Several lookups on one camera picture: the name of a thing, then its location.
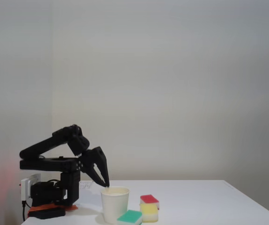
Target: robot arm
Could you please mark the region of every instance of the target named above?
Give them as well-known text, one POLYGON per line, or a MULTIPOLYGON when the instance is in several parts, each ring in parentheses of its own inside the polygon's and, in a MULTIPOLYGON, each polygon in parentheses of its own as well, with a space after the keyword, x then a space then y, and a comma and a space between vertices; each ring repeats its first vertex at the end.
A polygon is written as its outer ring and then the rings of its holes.
POLYGON ((52 134, 52 137, 32 145, 20 152, 20 169, 87 173, 97 184, 108 187, 109 177, 106 157, 100 147, 89 150, 90 143, 82 135, 82 129, 77 125, 64 127, 52 134), (62 144, 68 144, 76 158, 40 158, 40 155, 62 144), (99 168, 103 180, 94 170, 94 164, 99 168))

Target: white cup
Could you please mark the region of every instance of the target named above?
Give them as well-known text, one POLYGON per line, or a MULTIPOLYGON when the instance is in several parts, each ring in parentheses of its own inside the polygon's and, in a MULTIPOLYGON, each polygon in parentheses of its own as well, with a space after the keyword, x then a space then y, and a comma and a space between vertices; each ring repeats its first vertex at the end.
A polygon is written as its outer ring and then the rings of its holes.
POLYGON ((109 224, 127 212, 129 189, 126 187, 106 187, 101 191, 103 216, 109 224))

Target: green sponge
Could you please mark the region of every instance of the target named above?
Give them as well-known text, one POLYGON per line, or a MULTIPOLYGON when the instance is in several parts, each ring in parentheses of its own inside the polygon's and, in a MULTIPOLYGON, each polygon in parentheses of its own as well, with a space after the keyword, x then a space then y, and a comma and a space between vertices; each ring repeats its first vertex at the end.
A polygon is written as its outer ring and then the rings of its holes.
POLYGON ((139 211, 128 210, 124 215, 117 219, 118 225, 140 225, 142 223, 142 213, 139 211))

